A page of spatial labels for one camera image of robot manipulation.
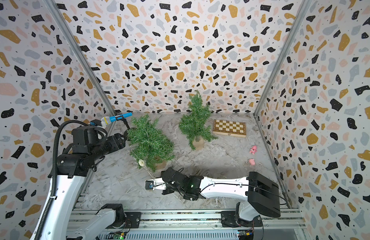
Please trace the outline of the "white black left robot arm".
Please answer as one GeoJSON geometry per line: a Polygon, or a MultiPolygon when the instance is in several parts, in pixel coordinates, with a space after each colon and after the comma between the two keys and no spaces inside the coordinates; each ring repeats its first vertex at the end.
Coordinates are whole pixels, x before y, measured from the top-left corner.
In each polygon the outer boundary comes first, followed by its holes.
{"type": "Polygon", "coordinates": [[[31,236],[33,240],[94,240],[107,227],[121,227],[126,222],[121,204],[105,204],[84,226],[67,233],[71,213],[89,172],[96,171],[107,154],[125,147],[122,134],[109,136],[102,127],[80,126],[72,130],[72,136],[73,143],[61,155],[58,144],[54,145],[50,191],[31,236]]]}

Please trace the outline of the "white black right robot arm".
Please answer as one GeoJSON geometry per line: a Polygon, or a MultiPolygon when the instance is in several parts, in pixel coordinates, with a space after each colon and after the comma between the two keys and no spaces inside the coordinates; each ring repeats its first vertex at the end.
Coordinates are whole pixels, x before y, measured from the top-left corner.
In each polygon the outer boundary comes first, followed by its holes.
{"type": "Polygon", "coordinates": [[[279,186],[257,173],[238,179],[214,179],[204,176],[186,176],[173,168],[161,172],[161,177],[146,181],[147,190],[162,190],[163,195],[178,192],[187,201],[211,198],[233,198],[240,202],[236,206],[232,226],[242,226],[263,215],[279,218],[279,186]]]}

